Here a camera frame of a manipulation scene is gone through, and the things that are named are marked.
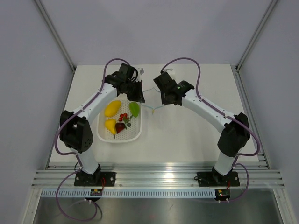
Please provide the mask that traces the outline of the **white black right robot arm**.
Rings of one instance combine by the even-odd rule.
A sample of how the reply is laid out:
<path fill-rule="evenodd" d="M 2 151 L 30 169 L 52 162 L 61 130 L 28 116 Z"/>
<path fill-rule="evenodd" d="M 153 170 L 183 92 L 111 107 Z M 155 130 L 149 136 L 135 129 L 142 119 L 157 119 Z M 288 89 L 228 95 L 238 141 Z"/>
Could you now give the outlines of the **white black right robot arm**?
<path fill-rule="evenodd" d="M 203 98 L 187 81 L 176 83 L 167 72 L 154 78 L 164 105 L 183 106 L 209 122 L 221 134 L 217 143 L 220 154 L 212 171 L 203 179 L 207 186 L 225 186 L 232 182 L 234 163 L 240 150 L 250 139 L 248 118 L 244 113 L 235 115 Z"/>

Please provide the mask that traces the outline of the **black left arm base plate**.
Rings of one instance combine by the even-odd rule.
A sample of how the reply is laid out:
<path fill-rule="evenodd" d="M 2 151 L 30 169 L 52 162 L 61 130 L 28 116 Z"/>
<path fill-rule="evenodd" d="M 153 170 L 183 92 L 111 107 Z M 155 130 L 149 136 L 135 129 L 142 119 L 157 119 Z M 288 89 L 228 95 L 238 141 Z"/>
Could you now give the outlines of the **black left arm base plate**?
<path fill-rule="evenodd" d="M 87 174 L 83 171 L 76 173 L 74 186 L 76 187 L 113 187 L 115 185 L 115 172 L 97 172 Z"/>

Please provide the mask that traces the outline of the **clear teal-zipper zip bag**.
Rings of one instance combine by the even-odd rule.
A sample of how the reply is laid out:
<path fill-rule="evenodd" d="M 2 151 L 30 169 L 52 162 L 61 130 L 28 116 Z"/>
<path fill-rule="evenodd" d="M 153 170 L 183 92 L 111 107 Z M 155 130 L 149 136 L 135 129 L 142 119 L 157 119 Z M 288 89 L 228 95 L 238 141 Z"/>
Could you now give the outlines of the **clear teal-zipper zip bag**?
<path fill-rule="evenodd" d="M 142 107 L 149 109 L 151 114 L 154 114 L 157 110 L 165 107 L 161 100 L 161 92 L 155 87 L 144 90 L 143 96 L 145 103 L 141 103 L 141 105 Z"/>

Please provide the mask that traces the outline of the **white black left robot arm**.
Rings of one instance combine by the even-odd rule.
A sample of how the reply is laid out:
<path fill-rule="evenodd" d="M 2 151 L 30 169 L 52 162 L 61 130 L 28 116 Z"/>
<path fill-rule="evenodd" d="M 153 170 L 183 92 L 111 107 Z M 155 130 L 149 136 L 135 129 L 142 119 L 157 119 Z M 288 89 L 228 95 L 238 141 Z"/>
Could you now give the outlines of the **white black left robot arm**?
<path fill-rule="evenodd" d="M 104 75 L 100 88 L 74 111 L 63 111 L 60 115 L 60 127 L 56 140 L 62 141 L 70 154 L 74 154 L 79 169 L 75 171 L 75 186 L 114 186 L 114 172 L 103 172 L 96 161 L 91 146 L 93 133 L 91 124 L 108 103 L 120 94 L 125 94 L 129 101 L 143 103 L 142 81 L 138 79 L 135 67 L 123 63 L 118 71 Z"/>

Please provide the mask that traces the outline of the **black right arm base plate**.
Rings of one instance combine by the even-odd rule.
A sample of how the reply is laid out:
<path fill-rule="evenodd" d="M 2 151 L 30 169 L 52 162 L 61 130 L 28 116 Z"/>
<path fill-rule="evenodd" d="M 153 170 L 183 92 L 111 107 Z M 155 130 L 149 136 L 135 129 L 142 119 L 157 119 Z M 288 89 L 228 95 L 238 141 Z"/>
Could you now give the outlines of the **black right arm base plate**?
<path fill-rule="evenodd" d="M 237 172 L 230 172 L 225 176 L 209 172 L 198 172 L 194 177 L 200 187 L 239 187 L 240 181 Z"/>

